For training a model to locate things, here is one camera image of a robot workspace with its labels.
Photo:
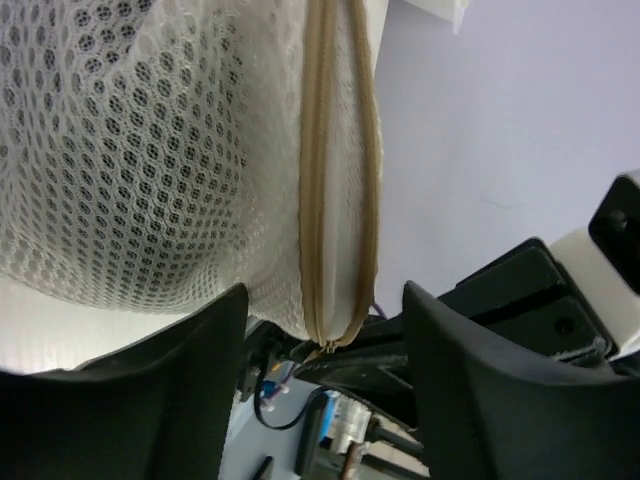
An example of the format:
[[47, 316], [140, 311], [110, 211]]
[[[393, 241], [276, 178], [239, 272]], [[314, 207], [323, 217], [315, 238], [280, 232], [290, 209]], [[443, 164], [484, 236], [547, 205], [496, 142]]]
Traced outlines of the beige mesh laundry bag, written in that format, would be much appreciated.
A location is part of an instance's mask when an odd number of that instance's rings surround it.
[[1, 274], [187, 313], [235, 284], [331, 351], [373, 302], [382, 146], [364, 1], [5, 1]]

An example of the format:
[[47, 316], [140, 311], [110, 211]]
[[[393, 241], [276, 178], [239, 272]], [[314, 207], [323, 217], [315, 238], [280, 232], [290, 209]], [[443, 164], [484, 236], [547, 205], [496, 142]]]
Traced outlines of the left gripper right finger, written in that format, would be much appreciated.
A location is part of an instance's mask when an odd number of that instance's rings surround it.
[[434, 479], [635, 479], [639, 382], [562, 363], [408, 282], [402, 320]]

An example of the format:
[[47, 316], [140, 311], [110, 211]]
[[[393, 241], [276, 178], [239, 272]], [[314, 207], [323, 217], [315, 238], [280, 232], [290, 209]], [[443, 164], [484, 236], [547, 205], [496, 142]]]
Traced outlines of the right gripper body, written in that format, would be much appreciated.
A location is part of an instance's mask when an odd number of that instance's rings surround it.
[[[582, 291], [568, 263], [544, 242], [530, 238], [440, 295], [446, 306], [511, 342], [553, 359], [599, 366], [621, 354], [613, 322], [596, 311], [596, 297]], [[306, 367], [315, 347], [270, 323], [257, 326], [245, 344], [246, 365], [239, 400], [254, 395], [272, 400], [282, 383], [258, 379], [263, 365], [290, 361], [289, 377], [317, 382], [369, 407], [408, 430], [418, 426], [408, 356], [400, 316], [376, 311], [356, 339], [326, 359]]]

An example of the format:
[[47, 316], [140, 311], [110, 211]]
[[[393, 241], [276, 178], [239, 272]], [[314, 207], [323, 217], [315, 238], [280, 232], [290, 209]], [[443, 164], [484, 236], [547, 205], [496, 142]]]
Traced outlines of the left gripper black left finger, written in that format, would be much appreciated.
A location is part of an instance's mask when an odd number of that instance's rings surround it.
[[214, 479], [248, 318], [236, 285], [82, 368], [1, 375], [5, 479]]

